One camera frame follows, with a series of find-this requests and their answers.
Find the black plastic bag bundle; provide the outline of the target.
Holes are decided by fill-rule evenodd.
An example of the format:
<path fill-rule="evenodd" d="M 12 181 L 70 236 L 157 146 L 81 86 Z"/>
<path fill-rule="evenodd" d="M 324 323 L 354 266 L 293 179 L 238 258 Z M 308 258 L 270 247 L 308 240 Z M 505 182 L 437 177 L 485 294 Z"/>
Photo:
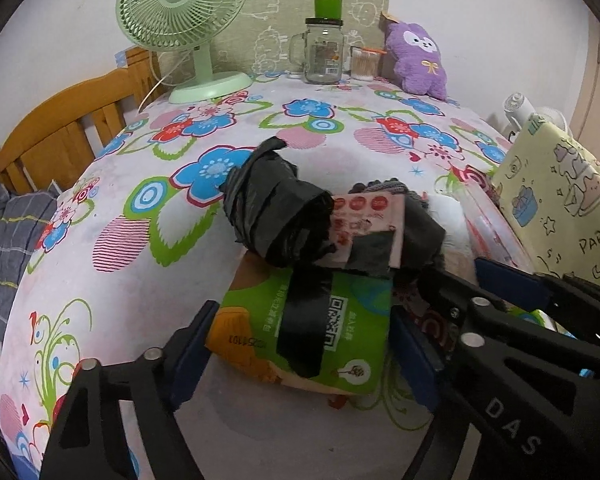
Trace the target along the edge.
<path fill-rule="evenodd" d="M 332 194 L 298 178 L 297 166 L 278 154 L 286 146 L 271 136 L 220 185 L 223 210 L 238 243 L 282 268 L 336 252 L 329 239 Z"/>

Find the dark grey sock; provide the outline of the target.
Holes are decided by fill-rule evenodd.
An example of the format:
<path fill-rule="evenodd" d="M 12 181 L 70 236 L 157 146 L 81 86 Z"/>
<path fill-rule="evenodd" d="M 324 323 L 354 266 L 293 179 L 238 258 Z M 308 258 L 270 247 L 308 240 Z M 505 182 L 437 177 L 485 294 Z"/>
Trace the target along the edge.
<path fill-rule="evenodd" d="M 404 196 L 404 223 L 401 265 L 393 271 L 398 284 L 411 284 L 425 271 L 427 266 L 444 268 L 442 243 L 445 229 L 429 214 L 428 202 L 411 191 L 397 178 L 380 182 L 373 180 L 366 184 L 355 183 L 349 193 L 389 192 Z"/>

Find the clear plastic package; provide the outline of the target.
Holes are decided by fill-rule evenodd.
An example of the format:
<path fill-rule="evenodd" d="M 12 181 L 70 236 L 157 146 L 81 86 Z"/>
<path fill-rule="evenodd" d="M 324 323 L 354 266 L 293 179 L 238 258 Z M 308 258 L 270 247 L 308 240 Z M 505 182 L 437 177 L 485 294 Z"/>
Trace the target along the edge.
<path fill-rule="evenodd" d="M 475 182 L 461 183 L 450 196 L 428 196 L 430 216 L 445 229 L 445 271 L 477 284 L 475 258 L 487 258 L 532 274 L 531 259 L 488 194 Z"/>

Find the green tissue pack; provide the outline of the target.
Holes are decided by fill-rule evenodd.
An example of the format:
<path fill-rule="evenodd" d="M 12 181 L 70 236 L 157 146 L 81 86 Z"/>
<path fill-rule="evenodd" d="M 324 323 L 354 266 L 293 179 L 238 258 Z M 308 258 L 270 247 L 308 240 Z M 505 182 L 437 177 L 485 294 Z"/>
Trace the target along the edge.
<path fill-rule="evenodd" d="M 266 384 L 365 396 L 384 368 L 390 300 L 388 280 L 321 266 L 279 269 L 247 252 L 206 346 Z"/>

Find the yellow cartoon storage box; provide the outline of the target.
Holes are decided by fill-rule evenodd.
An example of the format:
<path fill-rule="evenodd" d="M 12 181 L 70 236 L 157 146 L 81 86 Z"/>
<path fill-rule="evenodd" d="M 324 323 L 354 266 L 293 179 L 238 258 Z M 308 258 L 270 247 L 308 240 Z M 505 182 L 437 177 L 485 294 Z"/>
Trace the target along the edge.
<path fill-rule="evenodd" d="M 535 271 L 600 286 L 600 162 L 594 155 L 533 114 L 492 185 Z"/>

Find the green desk fan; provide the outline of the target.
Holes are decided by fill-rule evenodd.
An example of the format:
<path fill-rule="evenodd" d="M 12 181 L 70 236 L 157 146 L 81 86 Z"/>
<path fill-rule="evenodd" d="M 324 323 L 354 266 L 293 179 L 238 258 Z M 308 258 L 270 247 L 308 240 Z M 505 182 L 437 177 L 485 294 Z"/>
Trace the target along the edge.
<path fill-rule="evenodd" d="M 194 76 L 177 84 L 172 104 L 229 96 L 249 88 L 243 72 L 212 68 L 211 40 L 234 21 L 246 0 L 117 0 L 117 21 L 134 44 L 154 52 L 184 52 L 193 58 Z"/>

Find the wooden bed headboard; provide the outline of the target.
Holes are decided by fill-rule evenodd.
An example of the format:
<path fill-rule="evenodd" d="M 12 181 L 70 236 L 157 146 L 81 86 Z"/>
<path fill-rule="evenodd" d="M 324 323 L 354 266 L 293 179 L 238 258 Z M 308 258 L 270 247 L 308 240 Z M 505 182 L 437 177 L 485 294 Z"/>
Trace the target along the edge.
<path fill-rule="evenodd" d="M 87 139 L 84 119 L 108 144 L 126 126 L 123 102 L 135 104 L 157 82 L 149 51 L 123 53 L 126 62 L 112 72 L 62 90 L 31 110 L 0 147 L 0 183 L 17 195 L 55 183 L 72 188 L 94 162 L 97 150 Z"/>

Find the purple plush bunny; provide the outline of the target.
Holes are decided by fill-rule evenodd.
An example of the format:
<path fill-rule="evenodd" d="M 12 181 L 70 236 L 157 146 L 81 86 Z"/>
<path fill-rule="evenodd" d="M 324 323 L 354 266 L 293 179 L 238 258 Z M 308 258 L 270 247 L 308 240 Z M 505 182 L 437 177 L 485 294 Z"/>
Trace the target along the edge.
<path fill-rule="evenodd" d="M 393 73 L 403 91 L 446 100 L 448 76 L 441 52 L 422 25 L 388 21 L 386 50 L 394 59 Z"/>

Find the green patterned wall board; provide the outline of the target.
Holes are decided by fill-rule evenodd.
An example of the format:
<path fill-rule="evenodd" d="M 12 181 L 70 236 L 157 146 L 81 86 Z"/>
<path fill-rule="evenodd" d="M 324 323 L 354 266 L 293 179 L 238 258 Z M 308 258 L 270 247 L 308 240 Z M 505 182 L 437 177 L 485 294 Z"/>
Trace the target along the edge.
<path fill-rule="evenodd" d="M 389 0 L 338 0 L 343 33 L 342 64 L 349 66 L 352 47 L 380 48 L 384 33 L 380 17 Z M 299 54 L 302 41 L 294 35 L 315 18 L 315 0 L 245 0 L 236 18 L 211 39 L 208 53 L 215 76 L 225 76 L 230 90 L 245 89 L 253 81 L 269 82 L 294 66 L 289 52 Z"/>

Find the floral tablecloth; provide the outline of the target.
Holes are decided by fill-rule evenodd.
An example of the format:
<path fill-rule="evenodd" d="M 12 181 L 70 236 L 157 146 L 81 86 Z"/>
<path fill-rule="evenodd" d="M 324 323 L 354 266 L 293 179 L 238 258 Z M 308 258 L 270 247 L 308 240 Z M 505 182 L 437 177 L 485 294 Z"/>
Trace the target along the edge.
<path fill-rule="evenodd" d="M 483 182 L 509 140 L 454 101 L 392 84 L 320 87 L 287 76 L 134 118 L 63 197 L 36 242 L 6 327 L 0 429 L 17 474 L 34 479 L 54 415 L 86 358 L 126 362 L 164 344 L 221 299 L 244 250 L 219 185 L 270 136 L 301 179 L 335 194 L 396 179 L 428 196 L 457 255 L 449 195 Z M 426 432 L 396 363 L 360 400 L 265 385 L 212 359 L 176 418 L 209 479 L 397 479 Z"/>

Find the glass mason jar mug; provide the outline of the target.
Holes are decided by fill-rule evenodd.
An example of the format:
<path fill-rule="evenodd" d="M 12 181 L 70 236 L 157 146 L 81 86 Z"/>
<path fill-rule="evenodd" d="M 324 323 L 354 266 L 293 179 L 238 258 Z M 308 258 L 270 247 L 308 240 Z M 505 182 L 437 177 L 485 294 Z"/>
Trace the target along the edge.
<path fill-rule="evenodd" d="M 342 21 L 307 18 L 306 30 L 289 39 L 288 60 L 309 84 L 336 84 L 343 66 Z"/>

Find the grey plaid pillow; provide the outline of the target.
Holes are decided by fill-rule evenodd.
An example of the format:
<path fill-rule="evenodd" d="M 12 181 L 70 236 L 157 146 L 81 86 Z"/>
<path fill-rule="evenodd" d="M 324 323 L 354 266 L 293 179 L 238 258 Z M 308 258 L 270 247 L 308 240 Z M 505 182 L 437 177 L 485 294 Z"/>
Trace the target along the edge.
<path fill-rule="evenodd" d="M 55 213 L 56 200 L 55 192 L 15 195 L 0 184 L 0 341 L 24 270 Z"/>

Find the pink tissue pack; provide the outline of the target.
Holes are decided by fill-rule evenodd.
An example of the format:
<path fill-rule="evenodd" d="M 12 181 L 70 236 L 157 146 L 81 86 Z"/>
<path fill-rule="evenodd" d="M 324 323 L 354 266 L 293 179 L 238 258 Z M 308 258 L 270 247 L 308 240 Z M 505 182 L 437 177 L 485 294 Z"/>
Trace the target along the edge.
<path fill-rule="evenodd" d="M 319 266 L 343 269 L 352 262 L 354 243 L 370 242 L 372 235 L 389 240 L 388 267 L 399 269 L 404 232 L 405 196 L 389 192 L 334 196 L 329 240 L 335 251 L 317 261 Z"/>

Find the green cup on jar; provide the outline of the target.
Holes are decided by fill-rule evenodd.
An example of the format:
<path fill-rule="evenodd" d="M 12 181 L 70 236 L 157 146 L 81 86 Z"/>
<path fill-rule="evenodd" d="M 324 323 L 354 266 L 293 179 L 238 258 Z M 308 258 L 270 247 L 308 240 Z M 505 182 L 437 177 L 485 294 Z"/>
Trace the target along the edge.
<path fill-rule="evenodd" d="M 314 18 L 340 21 L 342 0 L 314 0 Z"/>

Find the toothpick jar orange lid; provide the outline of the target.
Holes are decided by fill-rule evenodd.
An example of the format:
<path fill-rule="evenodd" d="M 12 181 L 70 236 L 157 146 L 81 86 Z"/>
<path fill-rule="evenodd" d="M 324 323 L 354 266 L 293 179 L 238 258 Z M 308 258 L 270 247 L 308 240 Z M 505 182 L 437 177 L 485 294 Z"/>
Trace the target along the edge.
<path fill-rule="evenodd" d="M 362 81 L 374 80 L 379 74 L 379 66 L 386 52 L 360 46 L 351 47 L 350 75 Z"/>

